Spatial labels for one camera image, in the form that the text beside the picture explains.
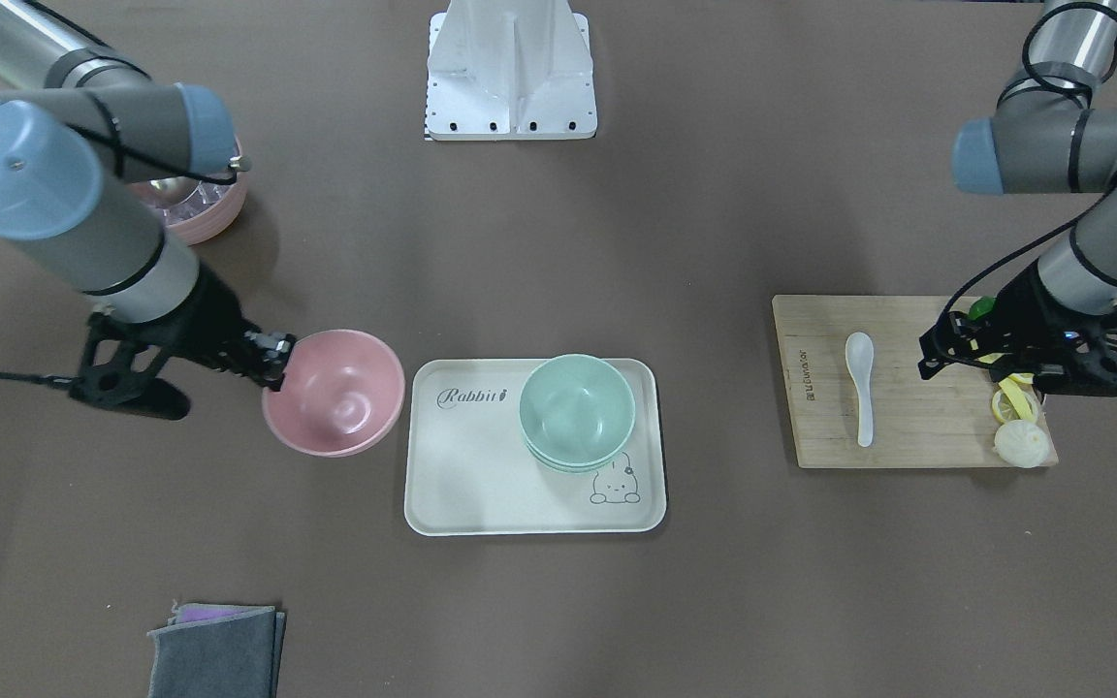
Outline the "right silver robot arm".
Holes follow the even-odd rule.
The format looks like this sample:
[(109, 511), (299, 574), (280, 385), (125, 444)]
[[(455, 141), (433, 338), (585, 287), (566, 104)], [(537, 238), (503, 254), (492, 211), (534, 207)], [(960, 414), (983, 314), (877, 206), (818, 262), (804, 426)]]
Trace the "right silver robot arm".
[(120, 400), (183, 358), (278, 392), (296, 340), (245, 319), (235, 293), (133, 193), (169, 176), (235, 185), (247, 162), (221, 98), (152, 80), (37, 1), (0, 1), (0, 239), (96, 306), (75, 376), (0, 380)]

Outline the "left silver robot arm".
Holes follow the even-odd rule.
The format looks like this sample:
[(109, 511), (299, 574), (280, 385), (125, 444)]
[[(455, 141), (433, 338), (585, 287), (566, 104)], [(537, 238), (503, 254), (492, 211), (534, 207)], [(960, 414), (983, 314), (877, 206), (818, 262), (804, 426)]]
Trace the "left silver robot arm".
[(1030, 374), (1051, 395), (1117, 396), (1117, 108), (1092, 98), (1117, 66), (1117, 1), (1046, 1), (989, 118), (952, 150), (966, 193), (1098, 197), (1042, 235), (987, 309), (946, 305), (919, 337), (922, 379), (946, 366)]

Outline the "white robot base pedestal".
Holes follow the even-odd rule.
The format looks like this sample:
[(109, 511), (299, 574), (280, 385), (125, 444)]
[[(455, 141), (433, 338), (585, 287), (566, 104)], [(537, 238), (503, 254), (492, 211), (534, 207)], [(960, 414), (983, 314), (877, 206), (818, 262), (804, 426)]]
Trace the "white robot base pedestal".
[(423, 133), (435, 142), (593, 138), (590, 23), (567, 1), (452, 1), (429, 22)]

